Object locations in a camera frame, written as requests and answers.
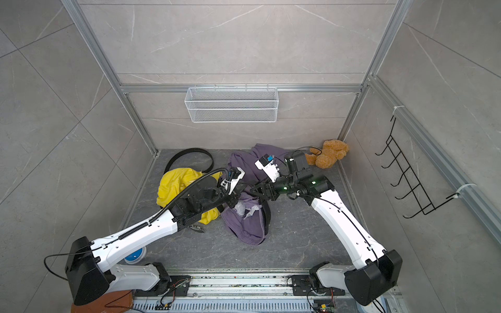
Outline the yellow trousers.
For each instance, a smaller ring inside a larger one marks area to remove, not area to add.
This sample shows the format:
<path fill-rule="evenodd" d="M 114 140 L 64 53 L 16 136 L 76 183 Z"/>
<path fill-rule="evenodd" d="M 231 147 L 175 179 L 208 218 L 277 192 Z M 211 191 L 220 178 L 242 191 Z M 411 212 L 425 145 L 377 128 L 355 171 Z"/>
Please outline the yellow trousers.
<path fill-rule="evenodd" d="M 177 168 L 163 174 L 157 192 L 157 205 L 161 208 L 165 207 L 181 191 L 202 176 L 202 172 L 198 172 L 192 168 Z M 214 208 L 206 213 L 203 213 L 199 222 L 207 225 L 219 217 L 219 210 Z"/>

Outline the purple garment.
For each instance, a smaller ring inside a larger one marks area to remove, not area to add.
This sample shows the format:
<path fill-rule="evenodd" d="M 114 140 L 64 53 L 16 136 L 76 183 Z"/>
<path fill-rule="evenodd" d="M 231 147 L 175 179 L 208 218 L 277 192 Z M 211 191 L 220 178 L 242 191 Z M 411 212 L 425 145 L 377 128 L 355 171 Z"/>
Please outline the purple garment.
<path fill-rule="evenodd" d="M 284 160 L 287 152 L 287 150 L 280 147 L 257 143 L 249 152 L 233 152 L 228 159 L 228 167 L 242 168 L 245 176 L 241 182 L 246 184 L 245 187 L 253 186 L 267 177 L 262 170 L 255 166 L 255 162 L 265 154 Z M 261 209 L 262 206 L 258 202 L 258 198 L 252 197 L 243 190 L 236 207 L 225 209 L 221 213 L 221 217 L 229 233 L 235 235 L 245 244 L 257 246 L 266 239 Z"/>

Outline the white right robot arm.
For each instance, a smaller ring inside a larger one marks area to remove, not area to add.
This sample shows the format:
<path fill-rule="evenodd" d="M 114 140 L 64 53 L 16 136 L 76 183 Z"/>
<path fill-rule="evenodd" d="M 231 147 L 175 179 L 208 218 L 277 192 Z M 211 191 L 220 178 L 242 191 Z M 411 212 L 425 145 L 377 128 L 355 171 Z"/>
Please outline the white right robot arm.
<path fill-rule="evenodd" d="M 361 306 L 375 305 L 384 310 L 381 297 L 398 281 L 403 259 L 396 250 L 387 250 L 375 240 L 345 206 L 334 184 L 323 174 L 314 175 L 301 151 L 286 154 L 283 175 L 275 157 L 264 155 L 255 162 L 266 174 L 250 193 L 267 201 L 284 194 L 291 200 L 302 198 L 329 225 L 347 251 L 351 265 L 342 268 L 329 262 L 309 271 L 313 291 L 335 288 L 348 292 Z"/>

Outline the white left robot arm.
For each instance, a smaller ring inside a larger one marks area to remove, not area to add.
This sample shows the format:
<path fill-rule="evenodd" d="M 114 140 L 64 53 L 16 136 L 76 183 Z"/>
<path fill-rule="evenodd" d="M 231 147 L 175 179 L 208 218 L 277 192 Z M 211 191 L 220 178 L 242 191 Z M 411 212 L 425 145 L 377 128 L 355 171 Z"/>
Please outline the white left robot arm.
<path fill-rule="evenodd" d="M 74 241 L 61 276 L 69 284 L 74 305 L 88 305 L 110 292 L 150 291 L 166 279 L 168 275 L 159 265 L 126 266 L 121 271 L 118 263 L 150 243 L 198 222 L 211 209 L 235 205 L 240 197 L 236 187 L 245 172 L 241 168 L 223 168 L 222 172 L 224 180 L 214 178 L 214 172 L 207 173 L 159 212 L 120 232 L 93 241 L 86 236 Z"/>

